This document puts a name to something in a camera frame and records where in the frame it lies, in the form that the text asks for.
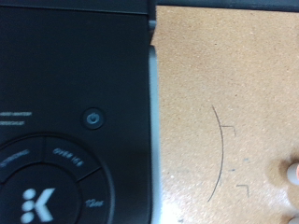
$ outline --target power button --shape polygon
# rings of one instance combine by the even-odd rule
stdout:
[[[83,113],[82,122],[87,129],[98,129],[104,124],[103,113],[97,108],[89,108]]]

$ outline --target round button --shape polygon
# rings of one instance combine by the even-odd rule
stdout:
[[[51,165],[32,165],[13,175],[0,191],[0,220],[6,224],[75,224],[81,199],[75,181]]]
[[[83,125],[91,130],[98,129],[104,124],[103,113],[97,108],[90,108],[83,114]]]

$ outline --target gray trim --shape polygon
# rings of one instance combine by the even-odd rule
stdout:
[[[160,122],[158,65],[155,48],[149,47],[149,87],[150,87],[150,126],[151,126],[151,184],[152,210],[151,224],[161,223],[162,181],[160,163]]]

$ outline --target white logo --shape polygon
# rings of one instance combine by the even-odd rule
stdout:
[[[29,223],[32,222],[35,218],[35,214],[31,212],[33,209],[36,210],[36,213],[40,219],[41,222],[50,222],[53,220],[53,217],[46,206],[47,201],[49,200],[52,193],[55,191],[55,189],[45,189],[36,202],[34,202],[32,199],[36,196],[36,190],[35,189],[27,189],[22,197],[26,201],[22,206],[21,210],[25,212],[21,216],[21,223]]]

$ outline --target button label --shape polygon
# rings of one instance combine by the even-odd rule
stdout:
[[[85,202],[86,207],[102,207],[104,205],[104,201],[96,201],[95,199],[90,199]]]
[[[5,160],[0,162],[0,167],[6,167],[10,162],[15,161],[16,159],[18,159],[19,157],[23,157],[25,155],[28,155],[30,153],[30,150],[25,149],[23,151],[17,152],[15,154],[13,154],[10,157],[7,157]]]
[[[54,155],[59,155],[68,160],[71,160],[77,167],[80,167],[84,164],[84,161],[81,158],[74,156],[74,154],[69,151],[57,147],[52,152]]]
[[[46,206],[46,203],[54,191],[55,189],[45,189],[35,203],[32,199],[36,196],[36,190],[27,189],[22,195],[26,202],[21,206],[22,211],[25,212],[21,216],[21,223],[30,223],[34,220],[35,215],[31,212],[33,209],[36,210],[41,222],[53,221],[53,217]]]

